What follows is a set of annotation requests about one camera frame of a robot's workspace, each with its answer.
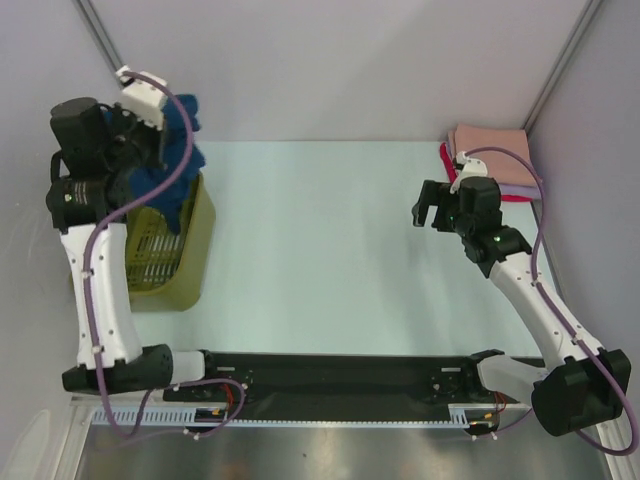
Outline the dark blue t shirt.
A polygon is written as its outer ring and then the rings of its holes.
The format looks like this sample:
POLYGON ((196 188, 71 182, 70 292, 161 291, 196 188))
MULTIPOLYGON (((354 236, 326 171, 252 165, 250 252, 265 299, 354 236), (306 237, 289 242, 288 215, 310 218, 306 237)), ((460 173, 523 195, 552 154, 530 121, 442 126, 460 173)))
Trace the dark blue t shirt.
MULTIPOLYGON (((164 170, 140 168, 129 177, 129 186, 135 199, 148 194, 164 182, 180 164, 187 143, 187 130, 173 102, 167 101, 163 108, 167 132, 163 149, 164 170)), ((206 164, 205 157, 196 145, 192 147, 190 159, 181 175, 161 194, 147 201, 146 206, 162 214, 169 231, 178 235, 181 231, 180 214, 190 193, 192 182, 206 164)))

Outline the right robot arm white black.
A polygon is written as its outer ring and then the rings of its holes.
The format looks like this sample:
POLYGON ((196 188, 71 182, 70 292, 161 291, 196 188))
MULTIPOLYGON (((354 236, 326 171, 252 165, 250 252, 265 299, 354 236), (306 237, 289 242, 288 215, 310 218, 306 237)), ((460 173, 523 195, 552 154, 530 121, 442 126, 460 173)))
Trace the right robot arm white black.
POLYGON ((543 366, 497 350, 474 356, 461 388, 473 401, 495 391, 528 405, 547 433, 562 436, 617 419, 623 412, 631 363, 608 350, 576 319, 537 269, 535 250, 521 232, 502 221, 497 183, 472 176, 458 186, 424 181, 412 208, 422 227, 430 208, 435 230, 455 233, 466 257, 509 301, 532 335, 543 366))

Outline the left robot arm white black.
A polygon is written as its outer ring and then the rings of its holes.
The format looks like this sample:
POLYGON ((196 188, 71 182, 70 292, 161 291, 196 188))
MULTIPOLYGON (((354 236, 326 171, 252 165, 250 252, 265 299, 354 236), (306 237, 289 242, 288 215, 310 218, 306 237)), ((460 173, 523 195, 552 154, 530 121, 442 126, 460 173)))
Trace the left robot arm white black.
POLYGON ((51 158, 46 206, 71 268, 79 331, 64 389, 100 395, 185 384, 199 399, 214 397, 221 376, 204 352, 142 345, 130 307, 120 209, 132 199, 129 173, 160 165, 163 129, 91 97, 54 106, 50 127, 60 149, 51 158))

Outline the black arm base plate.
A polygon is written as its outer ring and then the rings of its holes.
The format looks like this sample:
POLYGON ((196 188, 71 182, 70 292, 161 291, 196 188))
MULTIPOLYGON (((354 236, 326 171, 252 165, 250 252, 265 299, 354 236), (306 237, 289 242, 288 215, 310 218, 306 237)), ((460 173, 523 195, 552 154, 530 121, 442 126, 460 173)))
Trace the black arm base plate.
POLYGON ((242 420, 383 422, 442 420, 450 404, 512 403, 484 389, 463 356, 209 353, 206 375, 242 384, 169 390, 167 402, 233 399, 242 420))

